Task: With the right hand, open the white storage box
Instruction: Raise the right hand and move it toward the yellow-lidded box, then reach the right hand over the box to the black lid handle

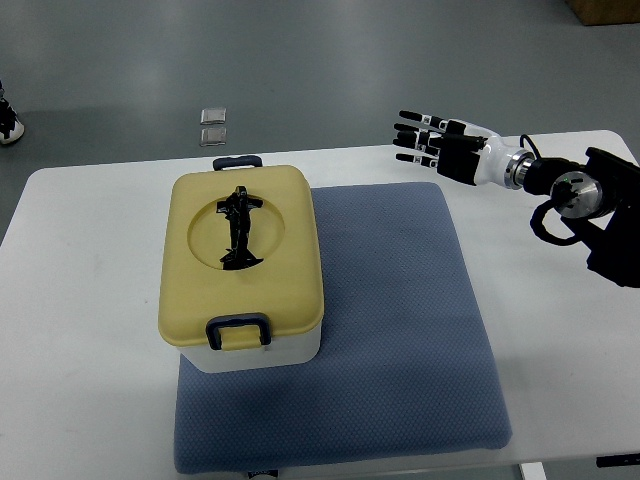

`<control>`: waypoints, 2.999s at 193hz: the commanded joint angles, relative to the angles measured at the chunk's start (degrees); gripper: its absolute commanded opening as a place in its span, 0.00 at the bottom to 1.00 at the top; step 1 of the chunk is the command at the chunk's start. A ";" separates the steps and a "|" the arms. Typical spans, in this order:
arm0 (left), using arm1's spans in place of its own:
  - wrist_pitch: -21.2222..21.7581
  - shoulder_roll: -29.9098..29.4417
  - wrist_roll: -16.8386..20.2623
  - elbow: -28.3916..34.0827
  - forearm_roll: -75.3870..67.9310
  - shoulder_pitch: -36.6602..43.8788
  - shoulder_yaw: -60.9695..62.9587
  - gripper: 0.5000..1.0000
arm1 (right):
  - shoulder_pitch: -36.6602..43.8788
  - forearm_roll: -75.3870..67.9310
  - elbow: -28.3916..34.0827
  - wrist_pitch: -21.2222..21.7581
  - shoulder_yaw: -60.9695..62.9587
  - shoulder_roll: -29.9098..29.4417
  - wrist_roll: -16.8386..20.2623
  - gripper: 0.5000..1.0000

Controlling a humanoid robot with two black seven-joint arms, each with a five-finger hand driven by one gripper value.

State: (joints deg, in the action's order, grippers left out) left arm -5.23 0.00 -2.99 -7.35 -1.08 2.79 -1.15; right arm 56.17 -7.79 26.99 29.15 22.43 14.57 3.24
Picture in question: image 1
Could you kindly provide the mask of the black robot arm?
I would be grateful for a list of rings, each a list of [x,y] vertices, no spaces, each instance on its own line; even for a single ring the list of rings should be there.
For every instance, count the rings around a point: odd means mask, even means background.
[[[639,167],[595,147],[587,162],[543,157],[531,138],[530,148],[507,172],[513,183],[548,199],[533,212],[530,227],[542,241],[556,246],[584,244],[587,269],[620,287],[639,286]]]

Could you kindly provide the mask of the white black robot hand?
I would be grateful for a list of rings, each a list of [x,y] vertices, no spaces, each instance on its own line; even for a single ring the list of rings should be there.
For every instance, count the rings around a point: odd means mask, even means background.
[[[515,168],[522,156],[497,133],[458,119],[401,110],[393,144],[405,148],[399,161],[431,168],[448,179],[478,186],[494,183],[516,189]]]

